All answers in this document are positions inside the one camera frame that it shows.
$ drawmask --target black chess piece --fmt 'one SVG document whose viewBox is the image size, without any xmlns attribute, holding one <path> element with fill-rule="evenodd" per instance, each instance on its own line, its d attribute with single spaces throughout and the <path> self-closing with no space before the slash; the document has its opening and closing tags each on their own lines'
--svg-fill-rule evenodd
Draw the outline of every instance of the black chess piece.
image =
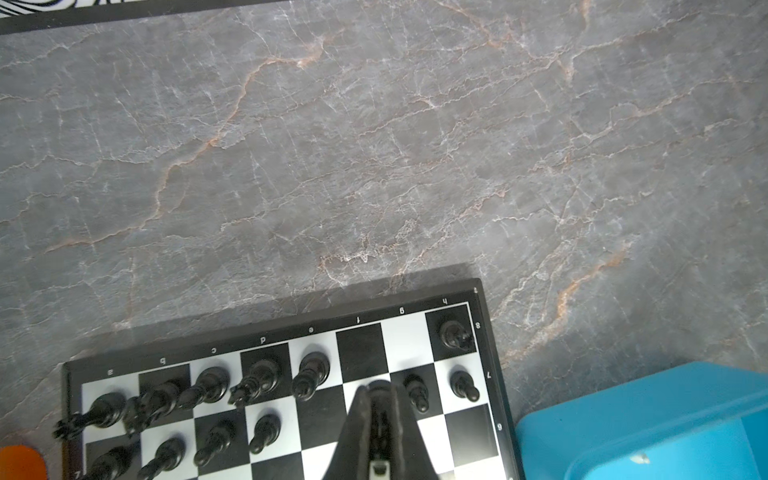
<svg viewBox="0 0 768 480">
<path fill-rule="evenodd" d="M 161 443 L 154 453 L 154 458 L 145 466 L 141 467 L 136 475 L 137 480 L 152 480 L 160 472 L 173 470 L 181 463 L 184 458 L 186 447 L 181 439 L 170 439 Z"/>
<path fill-rule="evenodd" d="M 248 449 L 254 455 L 261 453 L 264 447 L 271 445 L 280 434 L 280 418 L 269 414 L 261 417 L 253 428 L 253 439 L 248 444 Z"/>
<path fill-rule="evenodd" d="M 262 359 L 254 363 L 240 383 L 230 389 L 229 404 L 242 409 L 269 392 L 280 383 L 280 366 L 273 360 Z"/>
<path fill-rule="evenodd" d="M 224 397 L 230 387 L 230 374 L 225 369 L 214 366 L 203 370 L 197 381 L 179 395 L 177 409 L 191 410 L 205 403 L 216 403 Z"/>
<path fill-rule="evenodd" d="M 429 410 L 429 390 L 424 385 L 424 381 L 418 375 L 410 375 L 403 383 L 408 393 L 408 398 L 411 400 L 413 406 L 420 413 L 426 413 Z"/>
<path fill-rule="evenodd" d="M 81 480 L 115 480 L 131 467 L 133 455 L 125 447 L 115 447 L 94 460 Z"/>
<path fill-rule="evenodd" d="M 306 354 L 299 364 L 299 374 L 293 379 L 291 390 L 296 400 L 305 402 L 312 398 L 317 387 L 328 378 L 331 363 L 325 353 Z"/>
<path fill-rule="evenodd" d="M 149 389 L 141 397 L 128 399 L 123 416 L 123 425 L 127 435 L 142 433 L 160 417 L 171 413 L 179 398 L 179 387 L 173 382 L 165 382 Z"/>
<path fill-rule="evenodd" d="M 106 429 L 117 423 L 125 414 L 125 397 L 121 393 L 105 393 L 91 404 L 86 413 L 75 413 L 56 423 L 55 439 L 72 440 L 89 425 Z"/>
<path fill-rule="evenodd" d="M 214 456 L 219 455 L 229 448 L 234 436 L 234 426 L 227 420 L 223 420 L 218 425 L 214 426 L 208 432 L 203 448 L 197 450 L 197 453 L 194 454 L 194 464 L 198 467 L 208 465 L 208 462 L 210 462 Z"/>
<path fill-rule="evenodd" d="M 451 375 L 451 390 L 460 399 L 467 399 L 470 402 L 477 402 L 480 398 L 480 391 L 475 388 L 475 381 L 464 370 Z"/>
<path fill-rule="evenodd" d="M 450 349 L 472 350 L 472 334 L 457 320 L 449 320 L 440 326 L 440 340 Z"/>
</svg>

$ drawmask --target gray marble countertop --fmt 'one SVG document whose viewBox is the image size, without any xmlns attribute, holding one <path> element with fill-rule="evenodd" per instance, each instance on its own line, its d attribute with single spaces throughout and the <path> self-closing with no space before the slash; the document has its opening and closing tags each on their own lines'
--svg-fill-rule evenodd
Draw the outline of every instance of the gray marble countertop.
<svg viewBox="0 0 768 480">
<path fill-rule="evenodd" d="M 515 419 L 768 371 L 768 3 L 282 2 L 0 37 L 0 445 L 61 364 L 483 279 Z"/>
</svg>

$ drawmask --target orange object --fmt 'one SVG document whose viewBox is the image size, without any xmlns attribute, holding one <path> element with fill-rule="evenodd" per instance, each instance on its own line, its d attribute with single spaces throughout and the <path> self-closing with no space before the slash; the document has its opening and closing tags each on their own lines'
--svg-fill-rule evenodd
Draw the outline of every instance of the orange object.
<svg viewBox="0 0 768 480">
<path fill-rule="evenodd" d="M 0 449 L 0 480 L 46 480 L 45 461 L 35 449 L 13 445 Z"/>
</svg>

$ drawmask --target blue bin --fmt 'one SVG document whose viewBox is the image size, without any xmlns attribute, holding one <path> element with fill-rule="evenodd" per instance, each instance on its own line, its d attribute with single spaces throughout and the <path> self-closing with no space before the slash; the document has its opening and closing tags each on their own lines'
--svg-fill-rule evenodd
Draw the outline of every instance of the blue bin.
<svg viewBox="0 0 768 480">
<path fill-rule="evenodd" d="M 527 480 L 768 480 L 768 375 L 693 362 L 515 431 Z"/>
</svg>

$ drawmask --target chessboard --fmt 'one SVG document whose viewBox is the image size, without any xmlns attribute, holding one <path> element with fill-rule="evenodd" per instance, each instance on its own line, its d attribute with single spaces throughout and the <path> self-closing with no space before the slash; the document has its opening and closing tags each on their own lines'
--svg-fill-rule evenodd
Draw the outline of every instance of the chessboard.
<svg viewBox="0 0 768 480">
<path fill-rule="evenodd" d="M 463 348 L 446 344 L 447 322 L 468 334 Z M 313 394 L 299 399 L 292 382 L 307 354 L 317 352 L 327 358 L 329 368 Z M 253 366 L 264 360 L 279 367 L 270 387 L 245 403 L 232 404 L 235 387 L 247 383 Z M 161 444 L 178 439 L 186 451 L 178 455 L 174 468 L 156 468 L 158 480 L 320 480 L 356 389 L 377 379 L 403 383 L 417 378 L 428 402 L 418 408 L 414 402 L 413 412 L 441 480 L 520 479 L 513 423 L 480 280 L 285 319 L 253 319 L 245 326 L 67 362 L 63 412 L 65 418 L 84 419 L 105 394 L 117 393 L 129 404 L 147 401 L 148 392 L 169 382 L 188 393 L 203 382 L 201 373 L 213 367 L 228 376 L 216 398 L 198 399 L 187 406 L 191 408 L 171 407 L 132 435 L 127 435 L 125 421 L 116 421 L 85 426 L 65 440 L 63 478 L 84 477 L 116 447 L 130 452 L 118 480 L 147 478 L 145 472 L 139 475 L 140 469 L 159 455 Z M 457 372 L 471 377 L 467 392 L 472 394 L 460 388 L 456 392 Z M 280 425 L 279 434 L 268 440 L 263 430 L 256 434 L 266 415 L 277 417 Z M 196 452 L 213 451 L 209 444 L 217 425 L 230 429 L 227 447 L 200 465 Z M 249 443 L 259 435 L 261 446 L 254 454 Z M 159 461 L 153 465 L 162 466 Z"/>
</svg>

